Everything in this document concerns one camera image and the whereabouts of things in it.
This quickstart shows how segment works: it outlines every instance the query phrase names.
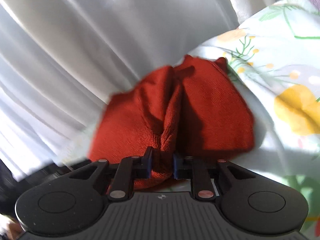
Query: red knit garment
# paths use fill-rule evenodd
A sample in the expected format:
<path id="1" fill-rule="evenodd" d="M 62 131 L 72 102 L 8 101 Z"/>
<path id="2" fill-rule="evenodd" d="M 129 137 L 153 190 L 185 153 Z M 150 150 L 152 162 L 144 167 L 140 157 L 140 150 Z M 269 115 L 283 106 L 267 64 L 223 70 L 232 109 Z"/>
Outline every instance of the red knit garment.
<path id="1" fill-rule="evenodd" d="M 135 188 L 152 187 L 172 175 L 172 154 L 207 161 L 230 159 L 254 146 L 253 117 L 226 75 L 225 58 L 215 62 L 185 56 L 173 68 L 159 68 L 133 90 L 114 95 L 92 142 L 89 158 L 119 163 L 153 155 L 152 178 Z"/>

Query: screw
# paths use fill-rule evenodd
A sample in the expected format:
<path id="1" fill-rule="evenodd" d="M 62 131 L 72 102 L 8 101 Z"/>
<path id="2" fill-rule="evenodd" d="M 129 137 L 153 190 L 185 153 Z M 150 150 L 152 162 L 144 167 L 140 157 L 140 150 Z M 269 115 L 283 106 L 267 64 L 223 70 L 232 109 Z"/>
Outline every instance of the screw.
<path id="1" fill-rule="evenodd" d="M 110 193 L 110 197 L 112 198 L 123 198 L 125 197 L 125 192 L 122 190 L 114 190 Z"/>
<path id="2" fill-rule="evenodd" d="M 198 196 L 200 198 L 211 198 L 214 196 L 214 193 L 210 190 L 201 190 L 199 191 Z"/>

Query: white fabric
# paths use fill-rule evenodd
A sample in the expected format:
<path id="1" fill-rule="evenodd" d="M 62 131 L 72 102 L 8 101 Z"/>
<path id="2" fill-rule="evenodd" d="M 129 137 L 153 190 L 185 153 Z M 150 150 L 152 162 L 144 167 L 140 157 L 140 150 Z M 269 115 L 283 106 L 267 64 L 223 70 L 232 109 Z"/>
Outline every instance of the white fabric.
<path id="1" fill-rule="evenodd" d="M 110 94 L 274 1 L 0 0 L 0 140 L 15 135 L 0 158 L 30 173 L 95 123 Z"/>

